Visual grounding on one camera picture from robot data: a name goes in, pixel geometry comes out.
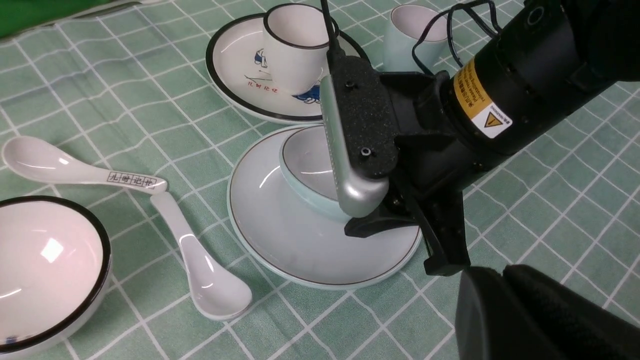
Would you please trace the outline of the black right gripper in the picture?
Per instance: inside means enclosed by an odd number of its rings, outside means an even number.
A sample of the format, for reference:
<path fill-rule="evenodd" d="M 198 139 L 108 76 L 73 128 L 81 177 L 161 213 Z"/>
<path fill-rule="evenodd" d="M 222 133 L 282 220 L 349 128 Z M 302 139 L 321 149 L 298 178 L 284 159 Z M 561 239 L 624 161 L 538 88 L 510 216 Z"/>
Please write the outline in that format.
<path fill-rule="evenodd" d="M 347 236 L 368 238 L 384 231 L 418 226 L 429 257 L 428 276 L 452 276 L 471 266 L 466 243 L 462 189 L 477 176 L 471 162 L 477 155 L 454 129 L 446 114 L 442 87 L 446 71 L 379 73 L 391 101 L 398 133 L 397 166 L 388 176 L 388 190 L 373 212 L 352 217 Z"/>

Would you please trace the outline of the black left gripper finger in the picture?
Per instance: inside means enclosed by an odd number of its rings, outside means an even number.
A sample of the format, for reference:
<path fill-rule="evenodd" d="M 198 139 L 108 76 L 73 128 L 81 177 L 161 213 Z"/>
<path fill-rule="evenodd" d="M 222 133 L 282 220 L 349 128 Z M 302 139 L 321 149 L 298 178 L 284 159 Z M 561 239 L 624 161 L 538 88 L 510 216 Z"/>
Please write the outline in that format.
<path fill-rule="evenodd" d="M 462 360 L 637 360 L 637 326 L 528 265 L 462 271 L 455 311 Z"/>

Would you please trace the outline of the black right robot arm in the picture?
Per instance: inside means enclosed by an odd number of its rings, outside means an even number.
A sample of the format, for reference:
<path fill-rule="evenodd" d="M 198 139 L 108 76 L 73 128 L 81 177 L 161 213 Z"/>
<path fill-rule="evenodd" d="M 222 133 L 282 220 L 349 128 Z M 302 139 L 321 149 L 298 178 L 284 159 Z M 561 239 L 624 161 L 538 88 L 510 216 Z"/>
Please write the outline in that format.
<path fill-rule="evenodd" d="M 639 80 L 637 0 L 526 0 L 454 75 L 380 72 L 329 51 L 346 146 L 336 175 L 389 180 L 343 232 L 365 239 L 416 224 L 425 273 L 460 273 L 462 360 L 637 360 L 639 329 L 528 265 L 471 266 L 462 191 L 615 82 Z"/>

